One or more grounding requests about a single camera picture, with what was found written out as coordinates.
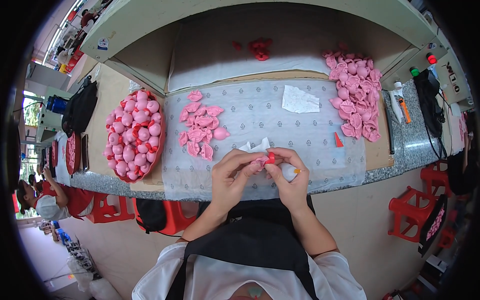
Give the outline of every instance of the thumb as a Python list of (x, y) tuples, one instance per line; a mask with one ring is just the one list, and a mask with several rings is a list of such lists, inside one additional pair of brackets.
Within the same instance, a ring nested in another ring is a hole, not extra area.
[(240, 170), (237, 178), (235, 178), (233, 185), (241, 186), (243, 188), (245, 184), (247, 184), (248, 178), (250, 178), (259, 167), (259, 163), (244, 166), (243, 169)]
[(288, 184), (288, 181), (283, 177), (282, 170), (275, 164), (265, 164), (265, 169), (267, 170), (268, 174), (270, 174), (278, 185)]

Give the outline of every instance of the black phone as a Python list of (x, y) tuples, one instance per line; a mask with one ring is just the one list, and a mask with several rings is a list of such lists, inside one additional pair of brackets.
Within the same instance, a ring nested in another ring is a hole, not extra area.
[(82, 138), (82, 167), (84, 171), (90, 168), (88, 165), (88, 134)]

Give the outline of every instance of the hair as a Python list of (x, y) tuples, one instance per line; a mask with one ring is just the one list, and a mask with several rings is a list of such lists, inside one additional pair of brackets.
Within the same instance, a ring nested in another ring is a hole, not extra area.
[(35, 183), (35, 174), (28, 175), (28, 183), (30, 183), (30, 185)]
[(27, 192), (25, 191), (24, 183), (26, 182), (24, 180), (19, 180), (18, 181), (18, 187), (17, 187), (17, 201), (20, 202), (20, 213), (22, 215), (25, 215), (25, 210), (28, 210), (31, 208), (31, 206), (27, 203), (25, 200), (25, 195), (27, 195)]

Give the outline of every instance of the red triangular piece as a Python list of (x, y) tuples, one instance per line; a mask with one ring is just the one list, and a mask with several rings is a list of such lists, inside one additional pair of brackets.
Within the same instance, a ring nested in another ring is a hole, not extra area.
[(338, 148), (338, 147), (343, 147), (343, 143), (342, 143), (342, 141), (340, 140), (340, 138), (338, 137), (338, 134), (337, 134), (337, 133), (335, 133), (335, 143), (336, 143), (337, 148)]

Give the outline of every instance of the black apron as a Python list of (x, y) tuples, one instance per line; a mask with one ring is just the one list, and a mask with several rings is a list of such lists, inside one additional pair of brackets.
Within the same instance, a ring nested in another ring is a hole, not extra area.
[[(278, 215), (277, 213), (283, 212), (274, 210), (269, 215)], [(284, 220), (287, 226), (243, 214), (241, 220), (189, 242), (166, 300), (183, 299), (187, 260), (191, 254), (233, 264), (293, 271), (310, 297), (318, 300), (310, 275), (308, 254), (289, 228), (291, 218)]]

